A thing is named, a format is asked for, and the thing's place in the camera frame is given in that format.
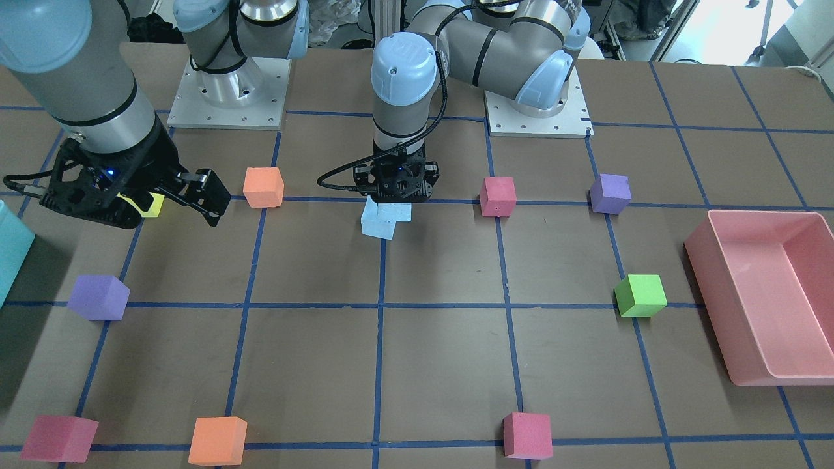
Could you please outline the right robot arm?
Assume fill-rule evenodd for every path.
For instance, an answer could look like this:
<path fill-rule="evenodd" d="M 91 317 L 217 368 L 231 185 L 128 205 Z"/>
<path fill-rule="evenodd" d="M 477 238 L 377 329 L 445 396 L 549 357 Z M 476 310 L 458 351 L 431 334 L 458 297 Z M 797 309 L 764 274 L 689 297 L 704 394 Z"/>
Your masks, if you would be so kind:
<path fill-rule="evenodd" d="M 256 59 L 299 59 L 309 44 L 307 1 L 176 1 L 196 91 L 211 109 L 250 109 L 272 89 Z M 124 1 L 3 1 L 2 65 L 62 126 L 43 188 L 38 173 L 10 190 L 48 210 L 121 229 L 161 195 L 214 227 L 231 196 L 211 169 L 190 171 L 119 50 L 131 24 Z"/>

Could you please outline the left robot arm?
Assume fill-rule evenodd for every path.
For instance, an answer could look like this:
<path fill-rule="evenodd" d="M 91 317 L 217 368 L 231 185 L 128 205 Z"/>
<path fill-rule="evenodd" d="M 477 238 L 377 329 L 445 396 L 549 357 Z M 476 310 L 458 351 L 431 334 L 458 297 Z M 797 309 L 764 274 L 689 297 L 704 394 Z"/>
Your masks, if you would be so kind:
<path fill-rule="evenodd" d="M 429 108 L 450 78 L 510 99 L 527 115 L 554 115 L 567 98 L 592 19 L 579 1 L 428 1 L 402 32 L 373 50 L 373 154 L 350 163 L 354 184 L 379 204 L 429 199 L 440 176 L 425 155 L 437 127 Z"/>

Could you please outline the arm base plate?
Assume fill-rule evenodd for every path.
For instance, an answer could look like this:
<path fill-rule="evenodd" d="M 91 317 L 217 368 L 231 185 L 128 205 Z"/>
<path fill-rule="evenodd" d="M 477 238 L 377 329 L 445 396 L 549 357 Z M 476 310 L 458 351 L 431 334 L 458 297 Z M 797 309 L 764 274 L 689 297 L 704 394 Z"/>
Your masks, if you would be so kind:
<path fill-rule="evenodd" d="M 228 74 L 184 69 L 167 124 L 206 130 L 282 128 L 292 60 L 250 57 Z"/>
<path fill-rule="evenodd" d="M 560 99 L 551 109 L 536 109 L 485 91 L 489 133 L 498 137 L 593 137 L 592 119 L 586 104 L 578 70 L 569 75 Z"/>

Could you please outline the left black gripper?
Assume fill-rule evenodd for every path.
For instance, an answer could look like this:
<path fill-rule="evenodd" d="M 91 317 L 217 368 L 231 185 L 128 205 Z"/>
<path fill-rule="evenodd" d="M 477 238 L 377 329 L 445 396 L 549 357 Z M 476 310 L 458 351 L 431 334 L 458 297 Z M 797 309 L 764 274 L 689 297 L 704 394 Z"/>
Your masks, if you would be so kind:
<path fill-rule="evenodd" d="M 415 152 L 402 150 L 352 170 L 354 183 L 361 195 L 368 195 L 376 204 L 423 203 L 429 200 L 440 178 L 440 167 L 427 161 L 425 148 Z"/>

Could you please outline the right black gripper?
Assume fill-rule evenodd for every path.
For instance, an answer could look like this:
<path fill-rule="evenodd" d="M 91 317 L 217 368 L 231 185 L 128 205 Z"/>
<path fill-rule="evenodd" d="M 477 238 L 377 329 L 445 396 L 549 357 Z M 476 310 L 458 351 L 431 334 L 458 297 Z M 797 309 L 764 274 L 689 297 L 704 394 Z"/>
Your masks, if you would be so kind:
<path fill-rule="evenodd" d="M 138 210 L 152 204 L 151 193 L 193 208 L 211 227 L 218 226 L 231 200 L 217 173 L 184 168 L 166 128 L 154 127 L 137 145 L 113 154 L 87 151 L 67 139 L 40 205 L 63 216 L 135 229 L 142 220 Z"/>

